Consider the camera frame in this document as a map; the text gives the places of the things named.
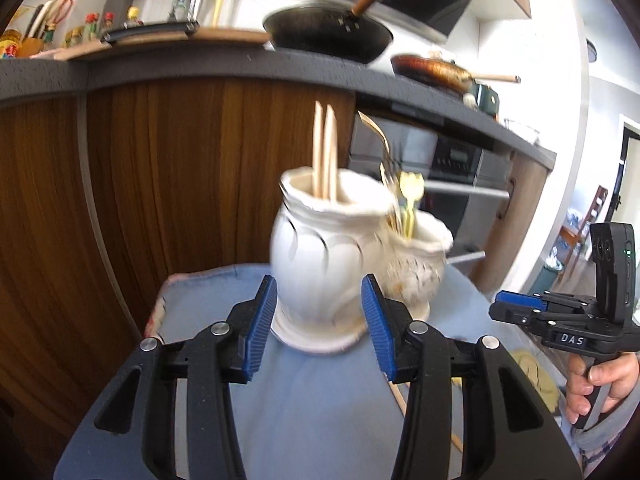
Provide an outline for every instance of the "brown frying pan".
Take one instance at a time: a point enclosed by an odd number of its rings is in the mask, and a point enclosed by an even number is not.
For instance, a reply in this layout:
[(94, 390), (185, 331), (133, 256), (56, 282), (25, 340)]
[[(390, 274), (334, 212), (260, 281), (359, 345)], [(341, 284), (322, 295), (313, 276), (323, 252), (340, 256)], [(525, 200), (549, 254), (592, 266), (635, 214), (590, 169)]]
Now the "brown frying pan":
[(268, 16), (263, 25), (275, 48), (370, 63), (394, 38), (382, 23), (364, 16), (375, 1), (358, 0), (351, 9), (329, 5), (292, 7)]
[(516, 75), (477, 74), (441, 59), (409, 56), (407, 54), (393, 56), (391, 58), (391, 66), (397, 75), (402, 75), (436, 88), (453, 90), (460, 95), (474, 93), (476, 79), (505, 81), (508, 83), (521, 82), (521, 79)]

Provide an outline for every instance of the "screw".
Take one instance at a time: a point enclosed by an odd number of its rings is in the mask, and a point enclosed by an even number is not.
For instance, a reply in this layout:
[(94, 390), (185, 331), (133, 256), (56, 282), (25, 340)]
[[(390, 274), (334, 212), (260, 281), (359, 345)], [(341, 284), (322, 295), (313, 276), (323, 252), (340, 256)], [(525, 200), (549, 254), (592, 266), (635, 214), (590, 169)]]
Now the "screw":
[(155, 337), (147, 337), (140, 343), (140, 349), (143, 352), (151, 352), (152, 350), (155, 350), (157, 346), (158, 339), (156, 339)]
[(211, 325), (211, 333), (213, 335), (225, 335), (228, 334), (230, 330), (231, 327), (224, 321), (220, 321)]
[(498, 348), (498, 346), (500, 346), (500, 341), (498, 341), (497, 337), (486, 335), (482, 338), (482, 344), (489, 350), (495, 350), (496, 348)]
[(412, 321), (409, 324), (409, 330), (415, 335), (426, 334), (428, 329), (429, 325), (423, 321)]

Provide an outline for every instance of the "black wok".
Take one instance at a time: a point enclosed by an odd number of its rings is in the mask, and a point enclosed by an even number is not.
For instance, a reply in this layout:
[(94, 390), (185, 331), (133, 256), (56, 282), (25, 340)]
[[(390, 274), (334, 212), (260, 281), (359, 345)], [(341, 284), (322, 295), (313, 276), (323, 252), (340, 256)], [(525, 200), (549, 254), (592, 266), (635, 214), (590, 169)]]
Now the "black wok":
[(320, 5), (292, 7), (268, 16), (263, 25), (276, 48), (370, 63), (394, 38), (382, 23), (363, 16), (375, 1), (358, 0), (351, 9)]

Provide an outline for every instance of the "gray stone countertop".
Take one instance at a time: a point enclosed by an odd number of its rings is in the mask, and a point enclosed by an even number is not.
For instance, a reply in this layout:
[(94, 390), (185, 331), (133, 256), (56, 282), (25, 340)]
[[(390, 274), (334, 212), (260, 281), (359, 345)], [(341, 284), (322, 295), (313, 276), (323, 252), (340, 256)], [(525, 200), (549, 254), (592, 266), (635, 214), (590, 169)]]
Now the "gray stone countertop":
[(180, 43), (92, 61), (0, 61), (0, 107), (139, 81), (236, 76), (305, 82), (356, 92), (358, 105), (386, 108), (444, 135), (498, 153), (515, 150), (553, 170), (556, 154), (533, 146), (488, 115), (401, 76), (335, 57), (261, 47)]

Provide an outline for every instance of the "sleeve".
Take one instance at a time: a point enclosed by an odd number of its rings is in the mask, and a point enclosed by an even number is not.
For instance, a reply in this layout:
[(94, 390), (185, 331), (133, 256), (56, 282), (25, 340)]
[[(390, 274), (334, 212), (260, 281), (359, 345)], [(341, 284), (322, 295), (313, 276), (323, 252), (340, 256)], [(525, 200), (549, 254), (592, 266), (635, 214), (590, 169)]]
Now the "sleeve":
[(616, 443), (639, 402), (640, 382), (607, 418), (593, 428), (587, 431), (572, 429), (572, 440), (579, 450), (579, 458), (585, 477), (596, 468)]

